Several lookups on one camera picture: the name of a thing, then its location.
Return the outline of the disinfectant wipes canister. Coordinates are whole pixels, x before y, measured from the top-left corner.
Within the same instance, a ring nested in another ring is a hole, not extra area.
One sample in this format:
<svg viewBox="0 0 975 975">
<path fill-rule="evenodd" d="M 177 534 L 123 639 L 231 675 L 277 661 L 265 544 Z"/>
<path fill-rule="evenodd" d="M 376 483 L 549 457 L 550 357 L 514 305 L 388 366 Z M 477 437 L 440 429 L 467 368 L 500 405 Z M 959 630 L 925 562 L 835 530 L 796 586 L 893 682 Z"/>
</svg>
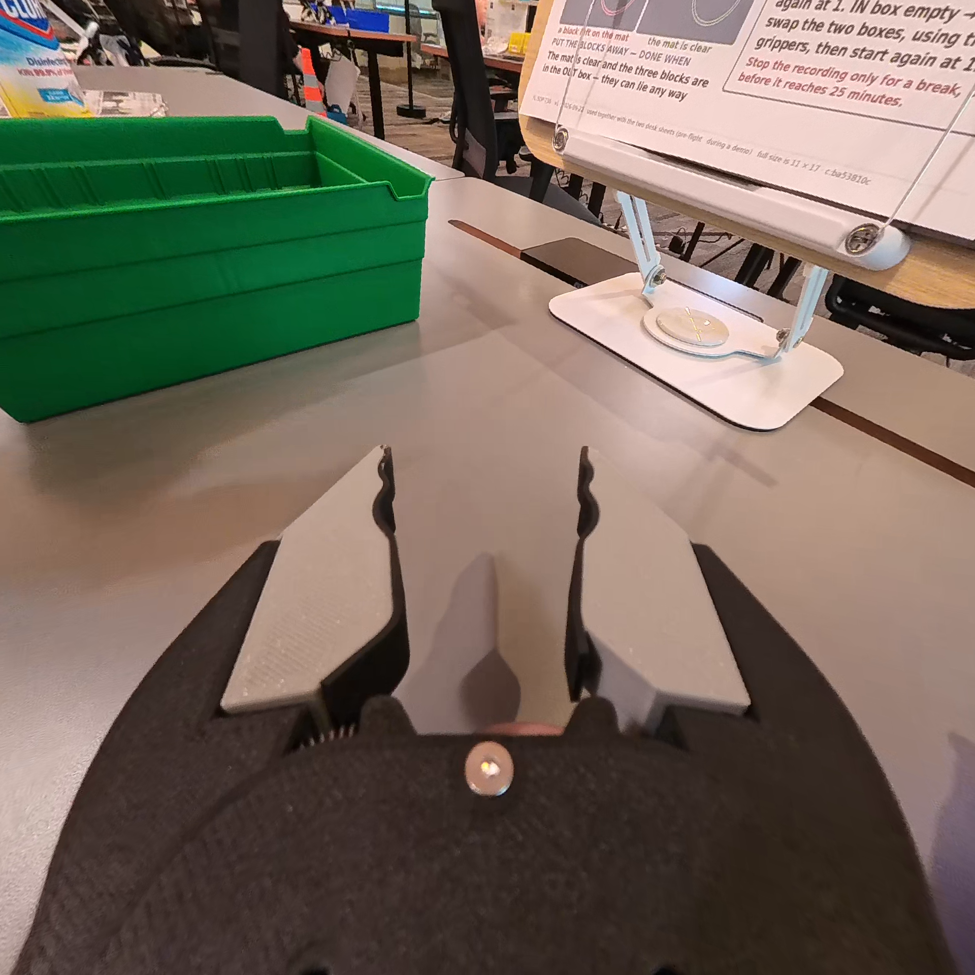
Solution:
<svg viewBox="0 0 975 975">
<path fill-rule="evenodd" d="M 1 96 L 11 118 L 92 117 L 74 70 L 37 2 L 1 2 Z"/>
</svg>

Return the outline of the wooden background table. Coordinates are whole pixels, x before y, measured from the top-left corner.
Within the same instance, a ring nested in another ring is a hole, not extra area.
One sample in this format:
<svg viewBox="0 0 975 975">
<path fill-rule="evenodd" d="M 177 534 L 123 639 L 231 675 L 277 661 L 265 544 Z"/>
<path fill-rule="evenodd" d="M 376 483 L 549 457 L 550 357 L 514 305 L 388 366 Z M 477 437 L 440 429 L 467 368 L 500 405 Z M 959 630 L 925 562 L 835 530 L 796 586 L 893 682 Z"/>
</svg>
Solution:
<svg viewBox="0 0 975 975">
<path fill-rule="evenodd" d="M 312 86 L 314 85 L 320 89 L 319 96 L 314 97 L 314 101 L 323 102 L 324 79 L 328 73 L 328 68 L 324 67 L 323 58 L 319 51 L 323 43 L 338 42 L 339 44 L 347 45 L 353 51 L 363 51 L 366 53 L 368 57 L 373 135 L 379 140 L 385 140 L 378 57 L 380 55 L 397 56 L 400 59 L 404 59 L 407 67 L 410 68 L 412 37 L 403 33 L 360 30 L 343 24 L 335 25 L 332 23 L 323 25 L 312 21 L 299 21 L 294 19 L 290 19 L 288 25 L 291 33 L 295 35 L 299 47 L 307 48 L 311 51 L 309 57 L 302 56 L 301 61 L 304 67 L 311 68 L 311 73 L 316 78 L 315 82 L 306 82 L 306 91 L 312 91 Z"/>
</svg>

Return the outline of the white document stand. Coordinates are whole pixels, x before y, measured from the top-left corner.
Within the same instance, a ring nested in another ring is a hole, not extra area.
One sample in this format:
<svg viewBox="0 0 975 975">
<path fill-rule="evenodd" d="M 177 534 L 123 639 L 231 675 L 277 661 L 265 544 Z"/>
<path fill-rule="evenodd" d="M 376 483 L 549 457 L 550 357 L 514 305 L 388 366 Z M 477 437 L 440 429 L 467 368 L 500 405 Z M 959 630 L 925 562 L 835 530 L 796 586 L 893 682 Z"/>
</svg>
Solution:
<svg viewBox="0 0 975 975">
<path fill-rule="evenodd" d="M 677 393 L 738 427 L 782 428 L 843 375 L 830 354 L 809 345 L 828 270 L 840 259 L 858 270 L 886 271 L 907 257 L 908 237 L 891 223 L 773 189 L 750 187 L 686 164 L 665 162 L 618 141 L 558 123 L 552 138 L 564 160 L 615 177 L 617 200 L 638 262 L 627 273 L 553 299 L 560 322 Z M 669 279 L 652 242 L 645 195 L 659 191 L 701 204 L 812 253 L 803 266 L 798 305 L 785 328 Z"/>
</svg>

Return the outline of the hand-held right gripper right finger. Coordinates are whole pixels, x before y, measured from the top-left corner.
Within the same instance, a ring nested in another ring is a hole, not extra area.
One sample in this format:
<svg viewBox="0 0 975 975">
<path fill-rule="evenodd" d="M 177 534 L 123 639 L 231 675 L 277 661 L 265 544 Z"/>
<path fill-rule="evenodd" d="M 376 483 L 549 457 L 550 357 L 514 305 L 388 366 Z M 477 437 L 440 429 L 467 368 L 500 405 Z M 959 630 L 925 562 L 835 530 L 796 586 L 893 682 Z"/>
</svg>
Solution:
<svg viewBox="0 0 975 975">
<path fill-rule="evenodd" d="M 577 500 L 570 701 L 608 701 L 626 733 L 656 731 L 671 707 L 746 713 L 749 692 L 686 532 L 588 445 Z"/>
</svg>

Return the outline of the green plastic bin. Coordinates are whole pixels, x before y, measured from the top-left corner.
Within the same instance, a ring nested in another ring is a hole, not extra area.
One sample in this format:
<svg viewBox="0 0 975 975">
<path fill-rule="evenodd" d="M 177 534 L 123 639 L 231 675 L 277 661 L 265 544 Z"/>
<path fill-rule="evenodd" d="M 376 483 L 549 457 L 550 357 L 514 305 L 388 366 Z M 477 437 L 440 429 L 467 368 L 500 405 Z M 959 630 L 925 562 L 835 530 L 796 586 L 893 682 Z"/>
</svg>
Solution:
<svg viewBox="0 0 975 975">
<path fill-rule="evenodd" d="M 21 423 L 418 317 L 433 177 L 318 116 L 2 122 Z"/>
</svg>

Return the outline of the orange traffic cone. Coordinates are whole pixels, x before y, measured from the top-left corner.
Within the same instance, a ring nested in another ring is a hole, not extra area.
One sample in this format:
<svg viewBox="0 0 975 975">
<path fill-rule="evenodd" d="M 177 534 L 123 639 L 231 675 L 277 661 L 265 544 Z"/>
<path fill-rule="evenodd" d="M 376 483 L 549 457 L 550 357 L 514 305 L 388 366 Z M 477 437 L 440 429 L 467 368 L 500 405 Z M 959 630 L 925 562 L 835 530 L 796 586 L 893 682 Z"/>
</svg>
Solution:
<svg viewBox="0 0 975 975">
<path fill-rule="evenodd" d="M 315 72 L 311 52 L 307 48 L 299 48 L 297 63 L 300 65 L 302 74 L 302 94 L 305 108 L 312 114 L 326 116 L 327 106 L 324 102 L 323 87 Z"/>
</svg>

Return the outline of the wooden backing board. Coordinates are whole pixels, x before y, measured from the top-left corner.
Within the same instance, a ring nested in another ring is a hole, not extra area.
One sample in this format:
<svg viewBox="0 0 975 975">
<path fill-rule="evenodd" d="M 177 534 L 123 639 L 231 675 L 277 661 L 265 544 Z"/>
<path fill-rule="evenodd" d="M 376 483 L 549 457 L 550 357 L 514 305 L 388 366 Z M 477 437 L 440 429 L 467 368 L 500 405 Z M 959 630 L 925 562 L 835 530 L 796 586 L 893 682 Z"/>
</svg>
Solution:
<svg viewBox="0 0 975 975">
<path fill-rule="evenodd" d="M 556 146 L 558 125 L 528 113 L 528 89 L 539 72 L 544 29 L 553 3 L 538 2 L 518 89 L 519 123 L 530 152 L 542 163 L 593 183 L 626 192 L 648 204 L 692 217 L 801 262 L 884 290 L 899 299 L 946 309 L 974 305 L 973 249 L 931 237 L 906 233 L 909 251 L 890 268 L 877 270 L 853 262 L 838 250 L 807 246 L 796 226 L 809 210 L 850 213 L 795 194 L 743 184 L 725 174 L 684 161 L 606 140 L 603 157 L 590 160 Z"/>
</svg>

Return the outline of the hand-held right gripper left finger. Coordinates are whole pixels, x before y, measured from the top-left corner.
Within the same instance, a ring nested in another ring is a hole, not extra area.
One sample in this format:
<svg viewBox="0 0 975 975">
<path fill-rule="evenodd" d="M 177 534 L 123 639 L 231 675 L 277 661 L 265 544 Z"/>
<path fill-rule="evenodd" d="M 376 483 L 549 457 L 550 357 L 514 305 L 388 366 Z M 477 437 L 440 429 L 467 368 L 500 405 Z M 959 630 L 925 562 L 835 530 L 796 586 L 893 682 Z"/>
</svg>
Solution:
<svg viewBox="0 0 975 975">
<path fill-rule="evenodd" d="M 408 670 L 392 451 L 374 447 L 280 536 L 221 700 L 358 717 Z"/>
</svg>

